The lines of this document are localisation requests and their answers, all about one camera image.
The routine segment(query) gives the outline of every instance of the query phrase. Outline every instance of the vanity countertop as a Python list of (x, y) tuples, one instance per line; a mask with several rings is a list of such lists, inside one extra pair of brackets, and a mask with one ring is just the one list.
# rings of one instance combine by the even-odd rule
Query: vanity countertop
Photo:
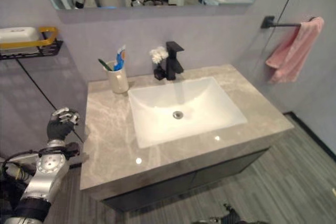
[(239, 107), (247, 123), (139, 148), (126, 94), (114, 94), (108, 81), (89, 83), (80, 189), (103, 200), (165, 179), (271, 146), (277, 133), (293, 125), (233, 66), (186, 70), (176, 81), (153, 75), (129, 78), (130, 89), (214, 77)]

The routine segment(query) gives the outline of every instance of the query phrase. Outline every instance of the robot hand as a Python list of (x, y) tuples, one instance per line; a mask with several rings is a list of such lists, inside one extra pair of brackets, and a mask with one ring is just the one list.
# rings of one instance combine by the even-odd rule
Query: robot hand
[(141, 2), (139, 0), (134, 0), (134, 1), (132, 1), (131, 5), (133, 7), (135, 7), (135, 6), (142, 6), (143, 4), (141, 4)]
[(78, 120), (79, 114), (75, 110), (65, 107), (55, 111), (47, 126), (49, 141), (64, 140), (75, 129), (75, 125), (78, 125)]

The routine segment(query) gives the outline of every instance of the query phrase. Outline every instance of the white sink basin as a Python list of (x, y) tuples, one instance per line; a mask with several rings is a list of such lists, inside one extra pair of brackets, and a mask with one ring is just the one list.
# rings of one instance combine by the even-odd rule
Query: white sink basin
[(131, 89), (128, 94), (140, 148), (247, 122), (212, 77)]

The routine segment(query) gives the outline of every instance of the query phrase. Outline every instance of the pink towel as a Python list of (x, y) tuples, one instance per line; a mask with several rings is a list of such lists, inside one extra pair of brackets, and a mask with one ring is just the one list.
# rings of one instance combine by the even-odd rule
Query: pink towel
[(319, 36), (324, 20), (321, 17), (309, 22), (302, 22), (288, 40), (282, 42), (266, 64), (276, 71), (270, 83), (296, 81), (312, 45)]

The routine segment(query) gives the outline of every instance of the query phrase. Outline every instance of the cup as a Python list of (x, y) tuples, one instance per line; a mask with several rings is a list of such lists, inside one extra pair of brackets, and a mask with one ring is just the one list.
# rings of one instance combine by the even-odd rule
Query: cup
[[(109, 66), (111, 69), (113, 69), (114, 64), (116, 63), (115, 60), (107, 62), (107, 66)], [(103, 67), (105, 70), (107, 77), (109, 79), (110, 87), (112, 91), (116, 94), (122, 94), (128, 91), (129, 86), (127, 82), (127, 76), (125, 71), (125, 66), (122, 67), (122, 69), (117, 71), (108, 71), (105, 67)]]

